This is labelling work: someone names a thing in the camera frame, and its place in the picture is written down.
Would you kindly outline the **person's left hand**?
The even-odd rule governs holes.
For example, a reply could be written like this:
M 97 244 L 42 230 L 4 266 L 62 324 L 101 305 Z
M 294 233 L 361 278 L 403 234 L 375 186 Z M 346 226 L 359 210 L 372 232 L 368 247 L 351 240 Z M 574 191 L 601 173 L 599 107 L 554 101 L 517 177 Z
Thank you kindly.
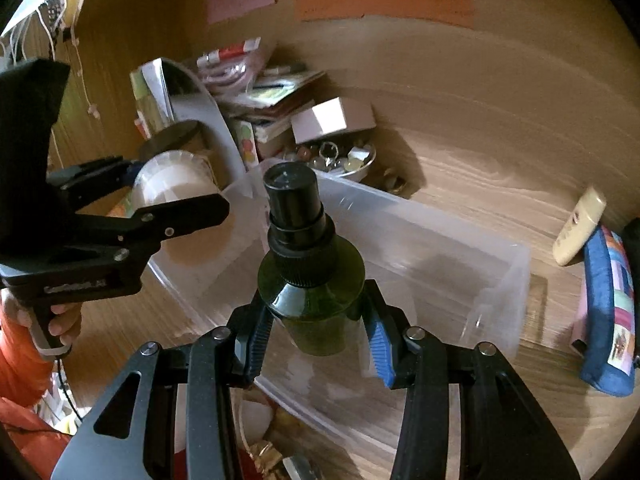
M 1 291 L 2 311 L 7 318 L 23 327 L 29 328 L 32 319 L 24 308 L 7 289 Z M 53 318 L 49 323 L 49 333 L 58 337 L 62 344 L 72 344 L 81 330 L 82 302 L 76 304 L 58 304 L 51 307 Z

